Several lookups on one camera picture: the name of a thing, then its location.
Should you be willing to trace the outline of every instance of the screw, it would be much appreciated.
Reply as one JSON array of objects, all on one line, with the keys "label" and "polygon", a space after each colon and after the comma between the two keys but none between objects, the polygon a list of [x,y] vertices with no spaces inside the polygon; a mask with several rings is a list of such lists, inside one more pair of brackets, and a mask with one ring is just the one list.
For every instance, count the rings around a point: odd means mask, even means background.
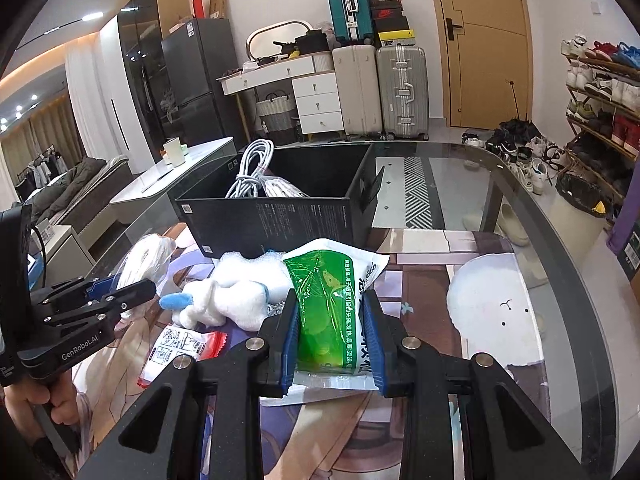
[{"label": "screw", "polygon": [[178,355],[178,357],[174,359],[174,368],[178,368],[178,370],[183,370],[190,365],[191,357],[188,355]]},{"label": "screw", "polygon": [[259,350],[264,346],[264,339],[261,337],[252,337],[251,339],[246,340],[244,346],[249,350]]},{"label": "screw", "polygon": [[476,363],[478,363],[482,368],[488,368],[494,364],[494,358],[489,354],[478,354],[476,356]]},{"label": "screw", "polygon": [[407,350],[415,350],[420,348],[420,340],[417,337],[408,336],[402,339],[402,346],[404,346]]}]

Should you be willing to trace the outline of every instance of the suitcase handle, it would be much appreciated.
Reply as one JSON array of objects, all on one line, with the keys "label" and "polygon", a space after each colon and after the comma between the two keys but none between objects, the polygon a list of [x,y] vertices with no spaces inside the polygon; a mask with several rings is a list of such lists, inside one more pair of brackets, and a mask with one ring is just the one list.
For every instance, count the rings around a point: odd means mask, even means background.
[{"label": "suitcase handle", "polygon": [[409,100],[406,103],[407,104],[413,103],[415,101],[414,86],[411,83],[404,83],[404,84],[409,87],[409,92],[411,92],[411,97],[409,98]]},{"label": "suitcase handle", "polygon": [[345,0],[347,3],[347,10],[349,12],[360,12],[360,7],[358,6],[358,0]]}]

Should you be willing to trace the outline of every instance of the silver aluminum suitcase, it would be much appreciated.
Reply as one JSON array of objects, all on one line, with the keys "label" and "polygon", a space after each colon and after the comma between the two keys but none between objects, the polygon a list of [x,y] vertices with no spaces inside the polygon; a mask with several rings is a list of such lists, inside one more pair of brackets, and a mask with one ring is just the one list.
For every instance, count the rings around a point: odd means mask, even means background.
[{"label": "silver aluminum suitcase", "polygon": [[381,133],[376,48],[373,45],[344,46],[336,48],[333,54],[344,131],[350,135]]},{"label": "silver aluminum suitcase", "polygon": [[382,117],[388,137],[429,139],[429,88],[424,50],[386,46],[377,53]]}]

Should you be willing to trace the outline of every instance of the sofa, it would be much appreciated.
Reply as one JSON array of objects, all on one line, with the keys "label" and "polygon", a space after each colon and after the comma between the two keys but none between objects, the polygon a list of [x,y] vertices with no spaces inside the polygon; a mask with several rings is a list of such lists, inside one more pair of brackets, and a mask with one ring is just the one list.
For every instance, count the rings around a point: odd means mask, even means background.
[{"label": "sofa", "polygon": [[109,162],[85,157],[26,201],[32,206],[32,223],[48,219],[53,225],[71,225],[90,248],[116,222],[109,202],[134,179],[128,162],[123,155]]}]

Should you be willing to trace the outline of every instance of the white cable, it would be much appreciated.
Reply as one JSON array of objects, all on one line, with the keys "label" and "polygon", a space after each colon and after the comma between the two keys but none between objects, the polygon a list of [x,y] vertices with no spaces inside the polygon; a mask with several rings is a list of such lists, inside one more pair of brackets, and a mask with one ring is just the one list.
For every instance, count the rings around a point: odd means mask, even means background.
[{"label": "white cable", "polygon": [[[226,198],[257,197],[260,189],[259,176],[264,175],[273,156],[273,142],[268,139],[254,140],[244,150],[238,176]],[[258,167],[249,175],[249,166],[254,158],[258,158]]]}]

